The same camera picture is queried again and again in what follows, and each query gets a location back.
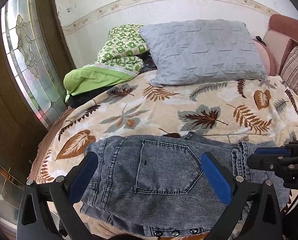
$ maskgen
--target brown bed sheet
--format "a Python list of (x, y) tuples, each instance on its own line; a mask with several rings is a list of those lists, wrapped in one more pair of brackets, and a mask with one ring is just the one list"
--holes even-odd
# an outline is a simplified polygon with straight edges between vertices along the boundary
[(44, 139), (38, 145), (37, 157), (35, 158), (35, 160), (32, 164), (28, 179), (36, 180), (37, 174), (39, 171), (39, 167), (41, 165), (41, 162), (43, 161), (43, 158), (45, 156), (47, 149), (49, 148), (51, 142), (53, 141), (53, 138), (55, 137), (56, 133), (62, 127), (62, 124), (64, 123), (65, 119), (72, 113), (73, 110), (74, 110), (74, 108), (69, 106), (68, 109), (65, 112), (63, 112), (61, 114), (61, 116), (59, 116), (57, 121), (50, 128), (47, 135), (44, 137)]

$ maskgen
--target pink cushion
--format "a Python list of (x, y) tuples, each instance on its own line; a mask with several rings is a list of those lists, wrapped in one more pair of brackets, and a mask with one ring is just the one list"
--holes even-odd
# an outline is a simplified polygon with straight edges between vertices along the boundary
[(281, 14), (273, 14), (269, 20), (269, 29), (298, 42), (298, 20), (296, 19)]
[(290, 37), (275, 31), (268, 31), (263, 41), (274, 57), (275, 74), (280, 75), (282, 67), (295, 44)]
[(253, 40), (253, 42), (258, 49), (260, 58), (264, 64), (264, 68), (267, 71), (267, 74), (269, 76), (275, 76), (276, 75), (276, 61), (274, 60), (273, 54), (260, 41)]

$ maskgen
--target gray pillow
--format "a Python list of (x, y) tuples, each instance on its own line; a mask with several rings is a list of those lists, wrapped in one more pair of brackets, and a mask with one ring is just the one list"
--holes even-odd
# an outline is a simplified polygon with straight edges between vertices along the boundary
[(267, 79), (258, 50), (242, 22), (169, 22), (144, 26), (140, 35), (158, 68), (150, 81), (154, 86)]

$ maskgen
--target denim jeans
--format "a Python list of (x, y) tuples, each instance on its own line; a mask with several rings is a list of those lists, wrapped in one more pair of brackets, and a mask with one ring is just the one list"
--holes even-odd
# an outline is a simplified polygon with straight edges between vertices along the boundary
[[(274, 146), (267, 142), (260, 147)], [(289, 199), (283, 180), (246, 166), (257, 147), (218, 142), (194, 132), (181, 139), (132, 135), (90, 143), (85, 153), (95, 152), (99, 165), (81, 199), (81, 213), (141, 236), (208, 232), (226, 205), (201, 170), (200, 157), (207, 151), (233, 175), (250, 182), (271, 179), (282, 208)]]

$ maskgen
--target floral wallpaper border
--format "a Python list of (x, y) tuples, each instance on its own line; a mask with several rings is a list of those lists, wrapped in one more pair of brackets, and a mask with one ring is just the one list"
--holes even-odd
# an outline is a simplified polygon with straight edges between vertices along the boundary
[[(162, 1), (162, 0), (118, 0), (92, 11), (91, 13), (81, 17), (79, 20), (73, 22), (71, 25), (62, 27), (62, 29), (65, 35), (70, 34), (88, 25), (89, 23), (99, 18), (102, 18), (108, 14), (111, 14), (113, 12), (120, 11), (131, 6), (145, 4), (145, 3), (154, 2), (154, 1)], [(241, 5), (241, 6), (259, 11), (268, 16), (271, 16), (272, 14), (277, 14), (276, 11), (260, 3), (257, 3), (253, 0), (217, 0), (217, 1)]]

